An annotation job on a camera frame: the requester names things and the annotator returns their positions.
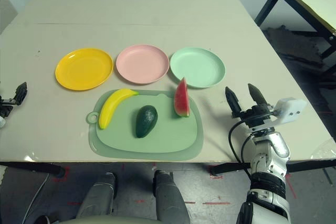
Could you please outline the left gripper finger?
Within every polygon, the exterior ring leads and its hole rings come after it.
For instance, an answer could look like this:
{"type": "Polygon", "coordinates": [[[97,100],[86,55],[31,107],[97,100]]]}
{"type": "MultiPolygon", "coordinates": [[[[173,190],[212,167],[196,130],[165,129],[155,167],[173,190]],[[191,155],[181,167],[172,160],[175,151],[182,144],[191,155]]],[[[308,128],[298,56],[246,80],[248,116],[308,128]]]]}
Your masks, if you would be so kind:
{"type": "Polygon", "coordinates": [[[16,89],[14,100],[16,105],[21,105],[27,95],[27,82],[23,82],[16,89]]]}

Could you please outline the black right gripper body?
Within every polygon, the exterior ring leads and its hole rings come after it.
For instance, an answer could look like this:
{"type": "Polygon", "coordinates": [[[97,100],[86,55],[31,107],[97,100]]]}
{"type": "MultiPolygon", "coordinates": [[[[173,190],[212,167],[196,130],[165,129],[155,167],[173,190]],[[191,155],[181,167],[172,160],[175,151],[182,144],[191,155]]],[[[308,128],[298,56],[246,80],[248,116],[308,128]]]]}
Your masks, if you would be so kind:
{"type": "Polygon", "coordinates": [[[246,111],[240,111],[239,107],[232,109],[233,118],[240,118],[250,129],[264,124],[264,120],[270,119],[273,112],[269,104],[254,105],[246,111]]]}

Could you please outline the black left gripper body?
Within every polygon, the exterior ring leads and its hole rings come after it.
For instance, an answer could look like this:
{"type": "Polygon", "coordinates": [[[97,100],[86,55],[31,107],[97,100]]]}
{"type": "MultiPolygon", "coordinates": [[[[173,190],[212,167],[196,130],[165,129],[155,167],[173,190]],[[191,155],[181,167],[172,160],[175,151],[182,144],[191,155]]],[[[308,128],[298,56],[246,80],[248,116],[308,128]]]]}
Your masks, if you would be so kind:
{"type": "Polygon", "coordinates": [[[0,108],[1,116],[9,116],[14,105],[16,105],[15,99],[2,99],[1,98],[1,108],[0,108]]]}

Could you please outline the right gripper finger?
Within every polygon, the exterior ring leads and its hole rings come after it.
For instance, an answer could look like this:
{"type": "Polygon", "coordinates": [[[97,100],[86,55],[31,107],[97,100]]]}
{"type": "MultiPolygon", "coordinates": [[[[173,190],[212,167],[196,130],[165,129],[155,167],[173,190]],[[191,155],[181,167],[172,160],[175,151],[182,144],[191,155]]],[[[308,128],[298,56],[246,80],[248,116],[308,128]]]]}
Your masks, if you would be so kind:
{"type": "Polygon", "coordinates": [[[261,91],[254,85],[248,84],[249,94],[252,97],[253,101],[256,103],[256,105],[252,106],[252,108],[256,107],[264,107],[266,108],[268,106],[268,103],[264,96],[262,95],[261,91]]]}
{"type": "Polygon", "coordinates": [[[232,115],[240,115],[241,107],[238,103],[238,99],[236,97],[236,94],[229,87],[225,88],[225,97],[232,111],[232,115]]]}

